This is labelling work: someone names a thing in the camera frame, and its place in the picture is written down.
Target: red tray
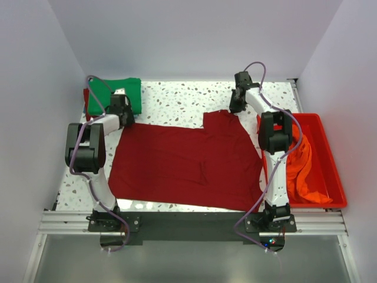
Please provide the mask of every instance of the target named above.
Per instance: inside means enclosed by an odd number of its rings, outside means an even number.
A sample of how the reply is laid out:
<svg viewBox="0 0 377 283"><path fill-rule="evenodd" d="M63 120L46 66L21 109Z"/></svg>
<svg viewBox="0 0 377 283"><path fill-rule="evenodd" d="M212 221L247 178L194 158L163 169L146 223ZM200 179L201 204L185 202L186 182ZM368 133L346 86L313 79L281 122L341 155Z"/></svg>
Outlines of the red tray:
<svg viewBox="0 0 377 283"><path fill-rule="evenodd" d="M302 132L306 135L312 147L312 169L306 177L306 183L310 190L317 190L329 198L332 203L303 203L290 201L293 208L345 208L347 206L346 195L336 170L334 158L326 138L322 122L317 114L295 113L294 117L301 125ZM260 117L257 116L258 129ZM266 161L263 156L263 168L266 172Z"/></svg>

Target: folded green shirt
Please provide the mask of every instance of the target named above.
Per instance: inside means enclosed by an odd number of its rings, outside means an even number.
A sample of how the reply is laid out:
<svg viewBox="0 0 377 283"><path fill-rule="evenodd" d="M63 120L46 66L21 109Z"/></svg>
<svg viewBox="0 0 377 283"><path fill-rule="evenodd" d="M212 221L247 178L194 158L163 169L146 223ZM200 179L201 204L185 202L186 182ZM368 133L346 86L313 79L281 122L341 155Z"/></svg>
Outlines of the folded green shirt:
<svg viewBox="0 0 377 283"><path fill-rule="evenodd" d="M125 88L125 93L131 100L132 110L134 114L141 114L141 80L139 78L126 78L124 80L104 80L113 91L118 88ZM90 87L101 102L103 107L110 105L110 95L108 88L100 80L93 78L89 82ZM102 114L102 110L93 96L89 96L88 113L91 116Z"/></svg>

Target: white wall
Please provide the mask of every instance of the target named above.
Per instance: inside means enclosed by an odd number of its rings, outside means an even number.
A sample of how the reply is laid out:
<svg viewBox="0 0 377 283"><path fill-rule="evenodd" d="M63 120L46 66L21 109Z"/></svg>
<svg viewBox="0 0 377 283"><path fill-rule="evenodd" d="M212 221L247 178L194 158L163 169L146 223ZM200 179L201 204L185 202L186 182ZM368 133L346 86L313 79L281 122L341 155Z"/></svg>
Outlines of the white wall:
<svg viewBox="0 0 377 283"><path fill-rule="evenodd" d="M285 80L301 74L342 0L49 2L86 73L232 80L260 60L269 80Z"/></svg>
<svg viewBox="0 0 377 283"><path fill-rule="evenodd" d="M320 114L348 199L344 217L363 282L377 282L377 1L344 0L298 81Z"/></svg>
<svg viewBox="0 0 377 283"><path fill-rule="evenodd" d="M84 75L46 0L0 1L0 282L22 281Z"/></svg>

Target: terrazzo tabletop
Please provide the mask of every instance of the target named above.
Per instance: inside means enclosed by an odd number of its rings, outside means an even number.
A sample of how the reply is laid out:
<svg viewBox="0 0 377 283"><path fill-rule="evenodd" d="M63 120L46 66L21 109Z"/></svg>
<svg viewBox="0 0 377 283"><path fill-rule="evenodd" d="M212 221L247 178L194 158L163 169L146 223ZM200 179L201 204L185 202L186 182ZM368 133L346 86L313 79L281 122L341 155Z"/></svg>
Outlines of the terrazzo tabletop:
<svg viewBox="0 0 377 283"><path fill-rule="evenodd" d="M141 83L142 114L136 123L199 128L203 126L203 113L228 109L234 88L234 81L143 81ZM264 93L275 105L297 113L297 104L290 83L263 83ZM260 155L257 142L256 112L247 106L246 111L237 114ZM104 171L109 177L122 130L112 132L105 137L106 163ZM264 172L260 175L260 188L266 186ZM139 200L118 199L122 211L160 211L160 212L221 212L220 208L207 208L175 203L145 202ZM64 177L59 186L56 210L91 211L92 199L87 185L79 176L69 173L65 168Z"/></svg>

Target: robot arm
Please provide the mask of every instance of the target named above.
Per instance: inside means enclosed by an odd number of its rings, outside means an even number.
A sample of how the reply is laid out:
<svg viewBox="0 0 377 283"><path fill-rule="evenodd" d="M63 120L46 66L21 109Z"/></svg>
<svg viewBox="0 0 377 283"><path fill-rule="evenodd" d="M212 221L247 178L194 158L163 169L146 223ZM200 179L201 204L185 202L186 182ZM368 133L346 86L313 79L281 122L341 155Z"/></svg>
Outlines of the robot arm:
<svg viewBox="0 0 377 283"><path fill-rule="evenodd" d="M117 90L111 95L107 113L103 118L85 127L74 160L74 171L84 172L91 179L93 209L98 212L105 212L105 210L95 200L93 193L108 210L113 210L117 206L117 200L110 191L103 169L106 161L105 136L135 122L131 103L125 95L124 89ZM82 123L71 123L68 126L65 147L65 163L67 166L70 165L81 127Z"/></svg>
<svg viewBox="0 0 377 283"><path fill-rule="evenodd" d="M249 104L261 117L258 142L260 148L264 150L268 179L280 160L280 166L277 167L266 193L264 221L266 224L288 221L290 206L286 188L287 157L282 157L292 144L292 119L287 114L271 108L272 102L268 98L261 97L259 83L253 83L247 71L237 73L235 79L236 89L233 90L229 108L232 113L238 113L245 110L246 104ZM281 129L275 130L275 125L280 126Z"/></svg>

